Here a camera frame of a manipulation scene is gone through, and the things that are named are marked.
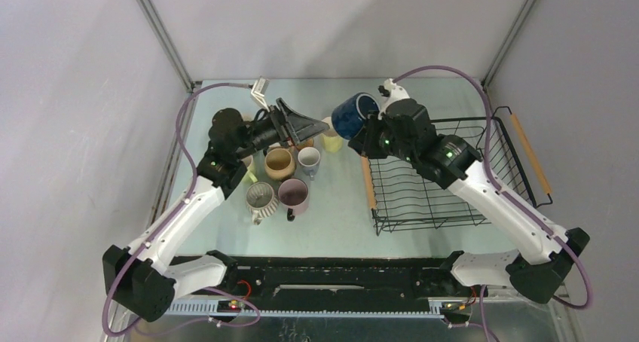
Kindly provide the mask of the dark blue mug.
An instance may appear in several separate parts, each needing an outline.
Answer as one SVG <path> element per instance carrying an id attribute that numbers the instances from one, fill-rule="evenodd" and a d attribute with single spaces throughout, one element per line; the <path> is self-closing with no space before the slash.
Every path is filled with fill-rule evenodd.
<path id="1" fill-rule="evenodd" d="M 375 98 L 369 93 L 356 93 L 338 105 L 331 114 L 335 132 L 343 139 L 352 139 L 372 112 L 379 111 Z"/>

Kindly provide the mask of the light green mug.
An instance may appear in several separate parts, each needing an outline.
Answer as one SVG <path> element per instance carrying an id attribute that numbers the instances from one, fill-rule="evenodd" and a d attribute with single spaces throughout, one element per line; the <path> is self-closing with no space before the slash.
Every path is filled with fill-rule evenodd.
<path id="1" fill-rule="evenodd" d="M 258 181 L 258 178 L 255 174 L 255 161 L 252 155 L 245 157 L 242 159 L 243 164 L 246 167 L 246 173 L 242 179 L 242 182 L 254 184 Z"/>

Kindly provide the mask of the yellow green faceted mug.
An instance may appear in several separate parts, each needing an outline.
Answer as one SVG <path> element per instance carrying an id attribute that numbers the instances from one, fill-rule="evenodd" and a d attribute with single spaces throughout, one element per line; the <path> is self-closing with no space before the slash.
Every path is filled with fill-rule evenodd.
<path id="1" fill-rule="evenodd" d="M 343 147 L 344 140 L 335 131 L 330 117 L 323 118 L 323 122 L 328 124 L 329 128 L 321 135 L 322 146 L 329 153 L 337 153 Z"/>

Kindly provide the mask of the small red orange cup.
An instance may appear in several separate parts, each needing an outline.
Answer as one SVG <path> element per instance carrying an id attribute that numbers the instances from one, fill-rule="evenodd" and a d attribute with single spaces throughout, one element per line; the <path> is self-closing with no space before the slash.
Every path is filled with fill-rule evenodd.
<path id="1" fill-rule="evenodd" d="M 295 148 L 296 148 L 298 151 L 300 151 L 300 150 L 302 150 L 302 149 L 304 149 L 304 148 L 307 148 L 307 147 L 313 147 L 313 146 L 314 146 L 314 138 L 310 138 L 310 139 L 307 139 L 307 140 L 305 140 L 305 141 L 303 141 L 303 142 L 301 142 L 301 143 L 297 144 L 297 145 L 295 146 Z"/>

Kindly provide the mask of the striped grey white mug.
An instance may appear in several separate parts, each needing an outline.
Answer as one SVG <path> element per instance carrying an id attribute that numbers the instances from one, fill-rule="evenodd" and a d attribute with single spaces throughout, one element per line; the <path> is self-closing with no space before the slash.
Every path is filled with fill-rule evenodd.
<path id="1" fill-rule="evenodd" d="M 276 191 L 266 182 L 251 185 L 246 192 L 245 201 L 254 225 L 260 225 L 263 220 L 274 215 L 280 205 Z"/>

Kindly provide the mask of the beige round speckled mug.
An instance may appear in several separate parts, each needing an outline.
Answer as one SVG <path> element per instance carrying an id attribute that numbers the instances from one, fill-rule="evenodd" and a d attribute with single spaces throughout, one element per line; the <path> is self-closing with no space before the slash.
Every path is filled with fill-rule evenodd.
<path id="1" fill-rule="evenodd" d="M 270 179 L 282 182 L 294 176 L 296 163 L 289 150 L 274 148 L 265 156 L 264 170 Z"/>

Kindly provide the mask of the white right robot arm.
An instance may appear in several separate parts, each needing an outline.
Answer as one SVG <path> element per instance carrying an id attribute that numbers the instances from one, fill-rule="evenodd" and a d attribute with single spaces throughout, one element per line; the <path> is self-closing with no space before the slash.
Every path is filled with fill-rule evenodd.
<path id="1" fill-rule="evenodd" d="M 586 290 L 580 308 L 590 306 L 592 283 L 579 259 L 589 235 L 550 221 L 500 184 L 486 151 L 479 153 L 457 135 L 438 133 L 426 108 L 415 100 L 402 99 L 371 112 L 348 145 L 369 160 L 394 157 L 409 163 L 423 179 L 479 211 L 515 246 L 510 252 L 452 253 L 438 275 L 445 294 L 458 295 L 467 286 L 505 286 L 545 304 L 557 298 L 556 291 L 575 267 Z"/>

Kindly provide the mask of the small grey blue cup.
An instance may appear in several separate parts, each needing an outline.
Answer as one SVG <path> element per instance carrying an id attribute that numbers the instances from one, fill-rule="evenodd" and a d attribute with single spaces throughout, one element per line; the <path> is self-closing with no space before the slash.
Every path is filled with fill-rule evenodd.
<path id="1" fill-rule="evenodd" d="M 298 162 L 302 172 L 308 176 L 311 181 L 315 179 L 320 167 L 320 161 L 321 154 L 317 148 L 306 147 L 298 152 Z"/>

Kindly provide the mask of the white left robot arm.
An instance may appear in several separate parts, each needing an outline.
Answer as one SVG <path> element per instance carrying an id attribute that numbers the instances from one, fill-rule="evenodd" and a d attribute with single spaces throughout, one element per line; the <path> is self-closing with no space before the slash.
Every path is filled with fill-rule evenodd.
<path id="1" fill-rule="evenodd" d="M 260 117 L 245 121 L 235 108 L 212 117 L 209 142 L 191 183 L 160 218 L 124 248 L 110 246 L 102 256 L 105 289 L 139 319 L 158 320 L 172 302 L 212 286 L 229 294 L 238 274 L 231 259 L 206 253 L 184 264 L 171 262 L 177 249 L 197 226 L 234 192 L 247 168 L 243 159 L 273 144 L 299 144 L 323 133 L 329 125 L 293 111 L 282 99 L 261 109 Z"/>

